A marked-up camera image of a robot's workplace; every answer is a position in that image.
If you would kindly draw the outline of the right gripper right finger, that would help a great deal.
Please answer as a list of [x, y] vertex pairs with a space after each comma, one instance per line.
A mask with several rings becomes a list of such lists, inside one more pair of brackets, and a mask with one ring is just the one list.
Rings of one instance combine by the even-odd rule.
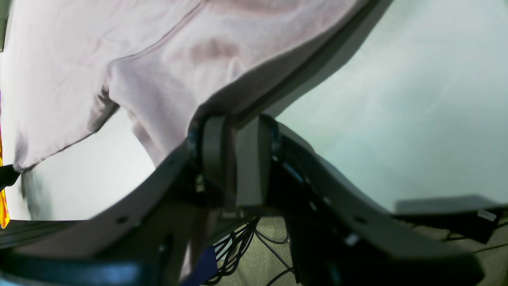
[[422, 236], [354, 194], [315, 154], [255, 119], [264, 173], [260, 210], [283, 217], [295, 279], [303, 286], [475, 286], [475, 255]]

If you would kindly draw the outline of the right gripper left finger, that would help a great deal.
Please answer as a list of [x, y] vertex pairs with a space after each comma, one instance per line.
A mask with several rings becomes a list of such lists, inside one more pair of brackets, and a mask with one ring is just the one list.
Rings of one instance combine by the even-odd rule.
[[179, 286], [234, 198], [232, 127], [195, 120], [188, 138], [136, 190], [93, 219], [12, 250], [30, 286]]

